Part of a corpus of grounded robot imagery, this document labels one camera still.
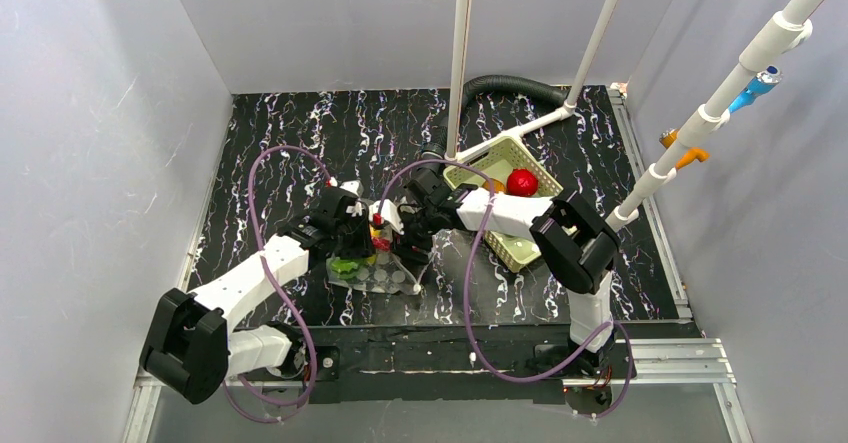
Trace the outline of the clear zip top bag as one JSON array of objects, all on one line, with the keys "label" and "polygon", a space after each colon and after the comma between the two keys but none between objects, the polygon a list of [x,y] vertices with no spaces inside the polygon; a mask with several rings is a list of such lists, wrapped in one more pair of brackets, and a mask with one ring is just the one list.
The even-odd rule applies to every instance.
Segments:
[{"label": "clear zip top bag", "polygon": [[404,264],[394,254],[394,236],[390,228],[380,229],[384,239],[391,241],[390,252],[377,251],[371,238],[371,256],[368,258],[341,258],[358,259],[361,261],[359,272],[350,279],[340,279],[334,275],[329,262],[339,258],[333,253],[326,262],[327,276],[330,283],[349,289],[381,294],[418,295],[422,291],[423,277],[429,268],[432,257],[425,265]]}]

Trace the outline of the brown fake potato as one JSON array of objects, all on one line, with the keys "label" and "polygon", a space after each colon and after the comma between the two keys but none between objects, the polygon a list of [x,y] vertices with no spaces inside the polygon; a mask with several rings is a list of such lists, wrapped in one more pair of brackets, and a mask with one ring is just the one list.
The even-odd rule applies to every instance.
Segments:
[{"label": "brown fake potato", "polygon": [[491,191],[494,191],[495,193],[505,193],[506,192],[505,185],[497,179],[493,179],[491,181],[484,181],[482,186],[487,191],[491,190]]}]

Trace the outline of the red fake apple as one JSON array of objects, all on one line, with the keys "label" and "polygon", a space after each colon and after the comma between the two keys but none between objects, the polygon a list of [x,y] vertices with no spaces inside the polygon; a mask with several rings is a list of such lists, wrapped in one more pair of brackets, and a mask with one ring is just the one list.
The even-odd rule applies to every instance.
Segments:
[{"label": "red fake apple", "polygon": [[539,189],[539,180],[528,169],[515,169],[509,174],[505,187],[511,196],[532,197]]}]

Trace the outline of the red fake chili pepper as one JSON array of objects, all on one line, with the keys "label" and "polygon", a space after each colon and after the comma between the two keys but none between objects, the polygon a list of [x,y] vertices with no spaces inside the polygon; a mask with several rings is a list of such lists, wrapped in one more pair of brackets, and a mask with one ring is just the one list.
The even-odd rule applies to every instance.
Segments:
[{"label": "red fake chili pepper", "polygon": [[391,241],[390,240],[387,240],[387,239],[384,239],[384,238],[379,238],[379,237],[373,237],[372,238],[372,244],[377,251],[380,251],[380,252],[390,252],[391,251]]}]

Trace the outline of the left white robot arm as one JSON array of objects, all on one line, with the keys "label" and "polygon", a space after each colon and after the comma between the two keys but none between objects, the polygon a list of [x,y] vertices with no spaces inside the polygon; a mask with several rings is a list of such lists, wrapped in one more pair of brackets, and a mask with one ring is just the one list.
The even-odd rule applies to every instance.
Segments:
[{"label": "left white robot arm", "polygon": [[272,236],[264,248],[216,280],[157,302],[139,364],[188,402],[207,400],[228,378],[280,367],[295,342],[278,326],[236,330],[275,292],[345,250],[372,250],[369,210],[358,181],[319,193],[316,204]]}]

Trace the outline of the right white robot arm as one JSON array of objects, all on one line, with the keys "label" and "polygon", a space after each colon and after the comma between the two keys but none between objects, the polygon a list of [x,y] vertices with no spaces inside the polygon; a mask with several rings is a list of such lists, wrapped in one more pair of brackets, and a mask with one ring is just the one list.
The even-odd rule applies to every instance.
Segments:
[{"label": "right white robot arm", "polygon": [[418,204],[403,217],[403,238],[428,238],[442,230],[462,230],[481,239],[496,232],[530,241],[568,297],[569,355],[543,372],[595,374],[607,366],[615,345],[611,285],[620,240],[615,231],[574,189],[553,197],[519,197],[475,185],[451,187],[442,178],[447,161],[420,160],[391,179],[407,181]]}]

